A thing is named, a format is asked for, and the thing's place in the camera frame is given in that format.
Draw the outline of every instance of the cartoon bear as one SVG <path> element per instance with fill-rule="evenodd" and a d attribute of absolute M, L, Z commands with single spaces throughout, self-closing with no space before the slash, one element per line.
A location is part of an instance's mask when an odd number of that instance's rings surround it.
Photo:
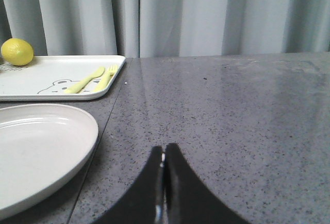
<path fill-rule="evenodd" d="M 80 91 L 80 93 L 91 92 L 96 87 L 96 85 L 98 84 L 99 81 L 100 81 L 99 78 L 96 78 L 96 79 L 90 81 Z M 38 92 L 38 94 L 64 94 L 64 90 L 67 89 L 68 87 L 72 86 L 75 82 L 79 82 L 79 81 L 72 81 L 69 79 L 57 80 L 57 81 L 54 81 L 50 87 L 48 87 L 44 90 L 40 90 Z"/>

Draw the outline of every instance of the gray countertop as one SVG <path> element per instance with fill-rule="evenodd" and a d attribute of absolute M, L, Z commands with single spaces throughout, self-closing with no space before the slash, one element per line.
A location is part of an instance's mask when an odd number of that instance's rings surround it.
<path fill-rule="evenodd" d="M 207 187 L 251 223 L 328 224 L 329 72 L 330 53 L 128 60 L 106 96 L 65 103 L 99 124 L 89 162 L 0 223 L 91 223 L 153 146 L 176 142 Z"/>

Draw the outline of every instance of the white curtain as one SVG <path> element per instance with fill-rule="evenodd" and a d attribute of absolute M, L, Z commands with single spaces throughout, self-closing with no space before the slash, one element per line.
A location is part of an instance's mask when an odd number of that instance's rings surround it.
<path fill-rule="evenodd" d="M 0 0 L 0 23 L 36 55 L 328 51 L 330 0 Z"/>

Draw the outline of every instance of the round plate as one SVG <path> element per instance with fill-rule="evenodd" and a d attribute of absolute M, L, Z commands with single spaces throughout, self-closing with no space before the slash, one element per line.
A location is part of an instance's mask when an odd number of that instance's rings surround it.
<path fill-rule="evenodd" d="M 59 104 L 0 109 L 0 220 L 45 199 L 84 165 L 98 135 L 89 113 Z"/>

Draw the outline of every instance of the granite table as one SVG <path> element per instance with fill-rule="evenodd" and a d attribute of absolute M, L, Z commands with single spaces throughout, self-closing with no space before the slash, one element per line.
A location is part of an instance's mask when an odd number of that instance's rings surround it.
<path fill-rule="evenodd" d="M 330 53 L 129 59 L 104 97 L 65 104 L 97 120 L 95 152 L 58 192 L 1 224 L 92 223 L 151 148 L 173 142 L 249 222 L 329 223 Z"/>

